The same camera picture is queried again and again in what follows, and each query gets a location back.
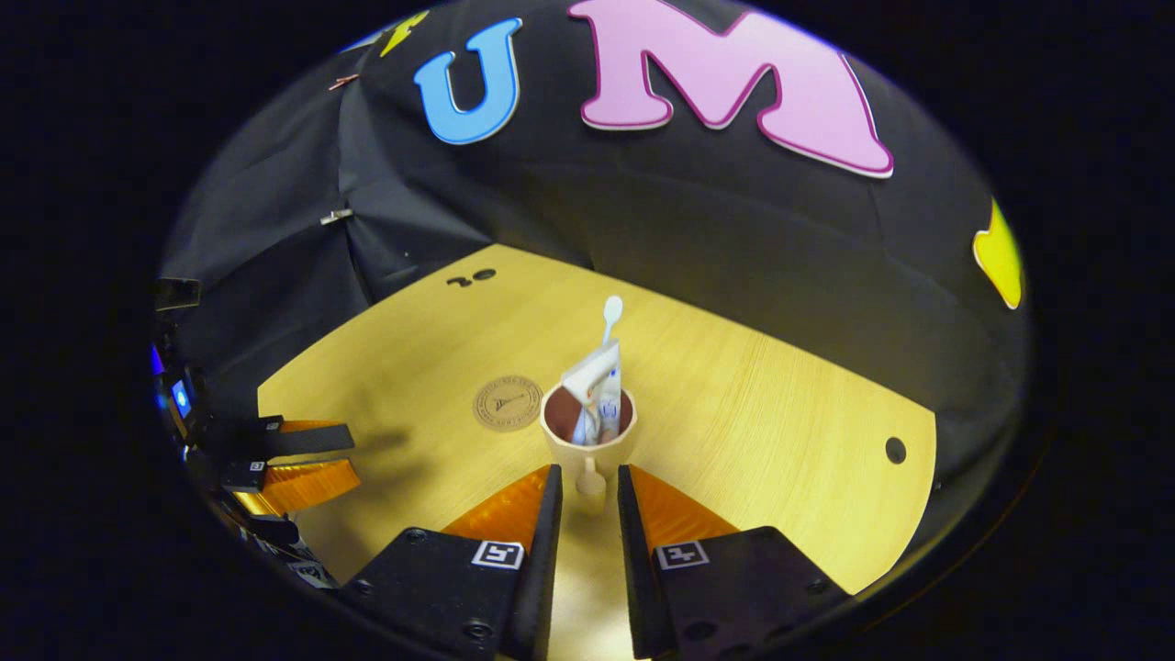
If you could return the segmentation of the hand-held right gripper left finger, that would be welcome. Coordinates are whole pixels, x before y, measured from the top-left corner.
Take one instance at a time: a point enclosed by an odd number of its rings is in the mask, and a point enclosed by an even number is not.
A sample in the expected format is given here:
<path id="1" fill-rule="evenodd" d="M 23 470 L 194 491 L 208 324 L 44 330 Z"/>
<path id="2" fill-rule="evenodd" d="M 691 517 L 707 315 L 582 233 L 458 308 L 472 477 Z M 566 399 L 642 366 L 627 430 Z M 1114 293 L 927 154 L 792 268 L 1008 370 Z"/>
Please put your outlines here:
<path id="1" fill-rule="evenodd" d="M 400 532 L 341 602 L 419 660 L 545 660 L 562 507 L 562 468 L 532 470 L 444 530 Z"/>

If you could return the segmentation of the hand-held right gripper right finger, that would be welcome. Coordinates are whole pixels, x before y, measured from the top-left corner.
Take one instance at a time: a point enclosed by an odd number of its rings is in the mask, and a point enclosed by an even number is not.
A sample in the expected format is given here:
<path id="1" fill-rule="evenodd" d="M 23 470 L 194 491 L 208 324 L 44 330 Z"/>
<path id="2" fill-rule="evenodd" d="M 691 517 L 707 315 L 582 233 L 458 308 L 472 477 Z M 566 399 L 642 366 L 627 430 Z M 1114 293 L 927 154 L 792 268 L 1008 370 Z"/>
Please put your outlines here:
<path id="1" fill-rule="evenodd" d="M 780 530 L 737 528 L 637 465 L 617 487 L 634 657 L 761 660 L 847 611 Z"/>

